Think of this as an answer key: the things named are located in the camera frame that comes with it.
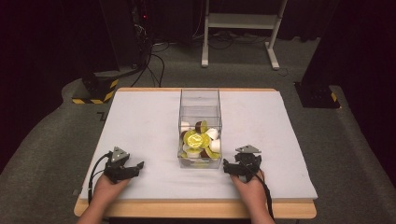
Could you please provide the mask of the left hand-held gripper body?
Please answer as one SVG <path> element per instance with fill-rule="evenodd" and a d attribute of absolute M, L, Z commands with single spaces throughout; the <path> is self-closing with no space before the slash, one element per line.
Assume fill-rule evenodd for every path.
<path fill-rule="evenodd" d="M 106 162 L 104 174 L 113 183 L 117 183 L 120 180 L 120 175 L 123 172 L 127 172 L 124 167 L 125 162 L 130 159 L 130 154 L 120 147 L 114 147 L 110 154 L 109 159 Z"/>

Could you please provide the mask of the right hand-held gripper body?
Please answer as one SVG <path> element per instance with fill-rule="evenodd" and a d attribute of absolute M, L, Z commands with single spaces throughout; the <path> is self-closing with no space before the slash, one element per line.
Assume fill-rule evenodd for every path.
<path fill-rule="evenodd" d="M 237 154 L 234 156 L 236 165 L 236 174 L 243 176 L 246 182 L 260 170 L 262 156 L 261 151 L 252 145 L 238 147 Z"/>

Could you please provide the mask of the pile of yellow-lidded capsules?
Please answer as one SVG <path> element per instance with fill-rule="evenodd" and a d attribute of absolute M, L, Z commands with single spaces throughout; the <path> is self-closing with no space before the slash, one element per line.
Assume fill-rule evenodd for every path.
<path fill-rule="evenodd" d="M 206 120 L 195 124 L 179 123 L 177 155 L 188 160 L 217 160 L 221 158 L 220 127 L 210 126 Z"/>

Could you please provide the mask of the clear plastic box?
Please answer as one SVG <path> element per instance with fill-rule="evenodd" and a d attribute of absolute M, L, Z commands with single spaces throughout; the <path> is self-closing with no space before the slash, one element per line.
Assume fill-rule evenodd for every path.
<path fill-rule="evenodd" d="M 181 121 L 195 124 L 199 120 L 206 120 L 210 126 L 220 127 L 220 140 L 222 131 L 222 117 L 218 89 L 183 89 L 180 93 L 178 130 Z M 218 169 L 221 158 L 217 160 L 188 160 L 181 159 L 181 168 L 191 169 Z"/>

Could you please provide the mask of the person's left hand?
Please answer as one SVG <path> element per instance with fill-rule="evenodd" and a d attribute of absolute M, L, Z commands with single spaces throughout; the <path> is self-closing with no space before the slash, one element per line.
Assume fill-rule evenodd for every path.
<path fill-rule="evenodd" d="M 99 205 L 110 205 L 130 183 L 130 179 L 124 179 L 113 183 L 106 175 L 101 175 L 95 185 L 92 203 Z"/>

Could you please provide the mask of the person's right hand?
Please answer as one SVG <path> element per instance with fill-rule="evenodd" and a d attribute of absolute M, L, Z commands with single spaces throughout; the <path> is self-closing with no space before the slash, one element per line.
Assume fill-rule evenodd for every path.
<path fill-rule="evenodd" d="M 247 208 L 264 208 L 266 206 L 267 197 L 263 186 L 264 177 L 262 171 L 259 171 L 247 183 L 242 182 L 236 175 L 231 175 L 231 180 Z"/>

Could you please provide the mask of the white foam mat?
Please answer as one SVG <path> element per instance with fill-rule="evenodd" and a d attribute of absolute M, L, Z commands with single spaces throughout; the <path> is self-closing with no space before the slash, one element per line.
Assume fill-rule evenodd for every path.
<path fill-rule="evenodd" d="M 262 155 L 265 182 L 275 200 L 315 199 L 303 153 L 282 96 L 277 91 L 222 91 L 221 146 L 232 160 L 238 147 L 252 145 Z M 235 199 L 222 169 L 183 169 L 177 159 L 179 91 L 117 91 L 92 157 L 114 147 L 130 153 L 128 165 L 144 164 L 123 200 Z"/>

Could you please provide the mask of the wooden table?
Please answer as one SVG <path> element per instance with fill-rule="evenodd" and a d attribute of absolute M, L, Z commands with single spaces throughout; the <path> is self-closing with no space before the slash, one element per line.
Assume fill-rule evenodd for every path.
<path fill-rule="evenodd" d="M 117 91 L 179 91 L 178 88 L 121 88 Z M 222 91 L 275 91 L 271 89 L 222 89 Z M 315 199 L 273 199 L 277 218 L 308 219 L 317 214 Z M 106 211 L 109 217 L 246 218 L 248 211 L 239 199 L 123 200 L 121 196 Z"/>

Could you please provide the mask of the black yellow striped stand base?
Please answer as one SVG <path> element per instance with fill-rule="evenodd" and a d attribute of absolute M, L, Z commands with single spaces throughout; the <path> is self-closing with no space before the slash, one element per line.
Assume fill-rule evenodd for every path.
<path fill-rule="evenodd" d="M 98 77 L 95 74 L 89 74 L 78 83 L 72 102 L 77 105 L 106 104 L 115 93 L 118 82 L 117 77 Z"/>

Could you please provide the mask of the black equipment rack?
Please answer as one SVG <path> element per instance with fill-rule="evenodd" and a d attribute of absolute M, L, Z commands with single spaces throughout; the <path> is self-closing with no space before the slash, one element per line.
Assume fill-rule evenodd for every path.
<path fill-rule="evenodd" d="M 144 0 L 100 0 L 118 69 L 141 70 L 149 54 Z"/>

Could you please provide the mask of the white metal stand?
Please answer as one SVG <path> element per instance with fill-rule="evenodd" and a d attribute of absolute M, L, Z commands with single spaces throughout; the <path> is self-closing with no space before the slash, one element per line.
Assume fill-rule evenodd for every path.
<path fill-rule="evenodd" d="M 209 46 L 208 35 L 210 28 L 234 28 L 234 29 L 257 29 L 257 30 L 271 30 L 270 40 L 264 43 L 265 50 L 268 54 L 270 63 L 274 70 L 279 70 L 280 65 L 277 61 L 274 51 L 274 44 L 280 24 L 283 19 L 284 11 L 288 0 L 281 0 L 279 10 L 274 15 L 260 15 L 260 14 L 227 14 L 227 13 L 212 13 L 209 9 L 210 0 L 205 0 L 205 26 L 204 26 L 204 40 L 202 48 L 201 66 L 208 67 L 209 65 Z"/>

